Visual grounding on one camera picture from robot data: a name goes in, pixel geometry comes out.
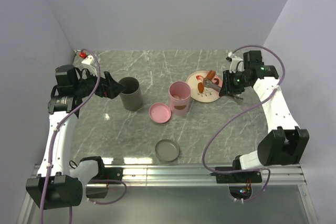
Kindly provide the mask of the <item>metal food tongs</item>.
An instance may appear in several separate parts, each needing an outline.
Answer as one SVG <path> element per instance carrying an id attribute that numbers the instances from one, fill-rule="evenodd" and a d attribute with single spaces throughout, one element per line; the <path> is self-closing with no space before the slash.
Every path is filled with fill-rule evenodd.
<path id="1" fill-rule="evenodd" d="M 220 93 L 221 87 L 217 84 L 214 84 L 212 82 L 212 80 L 209 80 L 209 79 L 205 78 L 203 80 L 203 85 L 206 88 L 213 89 L 213 90 L 217 91 L 218 93 Z M 219 94 L 219 96 L 220 97 L 227 97 L 227 98 L 231 99 L 232 101 L 236 102 L 237 104 L 242 104 L 242 102 L 244 100 L 243 98 L 241 98 L 237 95 L 234 95 L 234 94 L 225 94 L 225 95 L 220 95 Z"/>

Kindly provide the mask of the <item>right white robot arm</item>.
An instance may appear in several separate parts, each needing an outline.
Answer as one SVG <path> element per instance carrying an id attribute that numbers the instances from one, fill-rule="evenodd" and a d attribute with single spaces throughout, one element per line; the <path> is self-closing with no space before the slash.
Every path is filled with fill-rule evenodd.
<path id="1" fill-rule="evenodd" d="M 230 67 L 223 72 L 219 95 L 237 97 L 251 87 L 262 103 L 268 127 L 268 134 L 256 151 L 236 157 L 232 168 L 233 179 L 245 181 L 250 176 L 250 169 L 298 164 L 307 146 L 309 133 L 301 129 L 292 117 L 275 66 L 264 64 L 259 50 L 245 52 L 242 57 L 230 52 L 226 59 Z"/>

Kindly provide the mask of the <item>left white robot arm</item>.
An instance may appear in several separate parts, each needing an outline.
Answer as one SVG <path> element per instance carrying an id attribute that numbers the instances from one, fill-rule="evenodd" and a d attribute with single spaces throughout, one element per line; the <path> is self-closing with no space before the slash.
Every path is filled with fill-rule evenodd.
<path id="1" fill-rule="evenodd" d="M 43 210 L 74 207 L 81 203 L 90 182 L 118 184 L 122 168 L 106 168 L 102 157 L 82 158 L 70 167 L 70 148 L 81 105 L 93 95 L 114 99 L 124 89 L 107 71 L 103 77 L 87 68 L 63 65 L 55 70 L 57 84 L 48 102 L 49 134 L 36 178 L 26 182 L 26 191 Z"/>

